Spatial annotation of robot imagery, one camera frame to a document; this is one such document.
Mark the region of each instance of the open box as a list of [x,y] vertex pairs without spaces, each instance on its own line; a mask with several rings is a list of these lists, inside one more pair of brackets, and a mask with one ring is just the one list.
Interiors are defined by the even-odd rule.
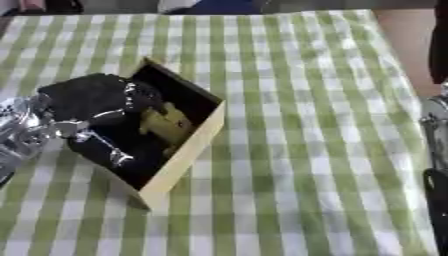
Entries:
[[189,138],[142,186],[133,186],[114,172],[100,168],[144,206],[154,209],[222,128],[225,102],[147,58],[129,77],[158,89],[164,101],[174,103],[195,126]]

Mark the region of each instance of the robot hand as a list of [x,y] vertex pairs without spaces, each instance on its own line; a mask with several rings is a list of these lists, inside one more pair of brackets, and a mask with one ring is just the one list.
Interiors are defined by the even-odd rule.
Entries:
[[90,126],[122,122],[126,113],[152,108],[166,114],[156,89],[115,75],[92,74],[45,86],[38,92],[51,99],[58,136],[63,138]]
[[86,141],[101,144],[110,151],[110,158],[105,160],[120,166],[133,157],[91,128],[123,122],[126,115],[139,115],[147,109],[166,113],[156,89],[115,75],[92,74],[41,87],[37,92],[0,103],[0,187],[21,163],[56,137],[71,138],[77,149],[91,147],[81,145]]

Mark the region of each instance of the gingham pattern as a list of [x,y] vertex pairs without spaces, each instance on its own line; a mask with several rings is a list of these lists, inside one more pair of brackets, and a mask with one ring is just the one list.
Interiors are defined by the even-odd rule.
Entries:
[[163,205],[55,141],[0,194],[5,255],[431,255],[419,102],[369,11],[17,17],[1,98],[143,56],[227,100]]

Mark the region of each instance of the black glove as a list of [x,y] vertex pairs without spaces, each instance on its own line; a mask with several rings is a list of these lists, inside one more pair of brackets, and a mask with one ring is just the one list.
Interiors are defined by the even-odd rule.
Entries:
[[101,124],[148,107],[165,113],[162,96],[156,89],[115,75],[79,77],[39,88],[38,93],[49,96],[53,118],[58,122],[77,120]]

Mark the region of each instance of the green checkered tablecloth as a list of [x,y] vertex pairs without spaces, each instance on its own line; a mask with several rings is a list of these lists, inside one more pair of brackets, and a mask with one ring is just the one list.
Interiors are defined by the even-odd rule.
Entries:
[[0,192],[0,252],[436,253],[420,103],[370,11],[17,17],[0,98],[143,56],[227,100],[219,136],[151,213],[50,143]]

